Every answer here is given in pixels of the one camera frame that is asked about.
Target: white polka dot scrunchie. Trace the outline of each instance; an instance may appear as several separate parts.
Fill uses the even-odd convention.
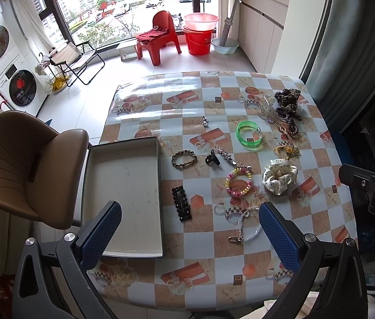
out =
[[[270,165],[265,166],[263,185],[270,192],[280,196],[286,191],[289,184],[297,181],[297,167],[290,165],[286,159],[272,159]]]

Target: mop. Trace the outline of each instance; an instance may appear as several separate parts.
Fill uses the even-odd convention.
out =
[[[224,20],[224,28],[223,28],[223,32],[221,33],[221,37],[220,37],[220,46],[221,47],[226,46],[227,37],[229,36],[230,28],[233,25],[233,18],[235,18],[235,12],[236,12],[236,8],[238,7],[238,3],[239,3],[239,0],[234,1],[232,12],[230,14],[230,18],[227,17],[226,20]]]

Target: floor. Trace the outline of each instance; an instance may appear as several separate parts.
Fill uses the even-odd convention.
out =
[[[50,126],[60,133],[69,129],[82,128],[88,132],[90,143],[96,145],[99,143],[119,82],[141,76],[175,72],[208,70],[255,72],[253,65],[241,49],[238,49],[233,55],[221,55],[211,50],[210,54],[205,56],[191,56],[185,44],[182,44],[181,48],[182,54],[180,55],[177,54],[174,46],[161,49],[161,65],[157,67],[152,65],[147,51],[143,52],[141,60],[132,59],[125,62],[121,62],[119,56],[106,59],[105,54],[106,65],[91,84],[85,86],[77,81],[71,88],[51,95],[44,103],[38,118],[42,121],[52,119]],[[89,67],[83,74],[84,81],[88,81],[99,66],[101,63]],[[37,223],[35,224],[34,237],[41,242],[56,241],[69,231],[77,232],[78,228],[57,230],[44,223]],[[108,304],[120,319],[133,317],[138,319],[187,319],[190,316],[189,312],[145,309],[115,301]],[[240,318],[251,311],[252,308],[239,308],[233,311],[233,316]]]

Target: plastic tablecloth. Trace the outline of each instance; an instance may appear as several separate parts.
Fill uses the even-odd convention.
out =
[[[246,106],[248,98],[264,97],[275,107],[274,93],[301,90],[299,134],[292,142],[301,155],[290,160],[299,173],[296,185],[279,197],[262,184],[273,149],[287,139],[263,113]],[[202,124],[206,116],[209,125]],[[263,132],[257,149],[241,145],[236,127],[256,122]],[[161,196],[166,253],[162,258],[102,257],[88,274],[99,293],[110,300],[149,308],[214,310],[253,304],[279,295],[292,272],[284,268],[261,232],[254,240],[232,244],[237,225],[224,210],[246,209],[272,201],[286,219],[303,233],[321,241],[357,241],[350,192],[340,183],[340,158],[318,108],[297,78],[248,72],[188,72],[152,75],[118,86],[100,143],[157,136],[161,145]],[[231,198],[224,180],[233,166],[218,155],[221,165],[208,166],[211,149],[223,148],[236,162],[253,168],[253,188],[244,197]],[[197,163],[187,169],[171,165],[171,156],[192,150]],[[172,187],[183,185],[193,219],[181,223]],[[244,235],[258,226],[257,217],[244,221]]]

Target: green bangle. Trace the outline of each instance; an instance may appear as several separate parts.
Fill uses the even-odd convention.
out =
[[[240,130],[243,128],[252,129],[255,132],[257,132],[259,135],[259,139],[257,141],[246,141],[242,139],[240,135]],[[238,137],[238,140],[240,141],[240,143],[246,146],[247,148],[256,148],[257,146],[260,145],[261,141],[263,140],[263,134],[261,133],[261,129],[255,122],[252,122],[252,121],[244,121],[238,124],[238,127],[236,129],[236,136]]]

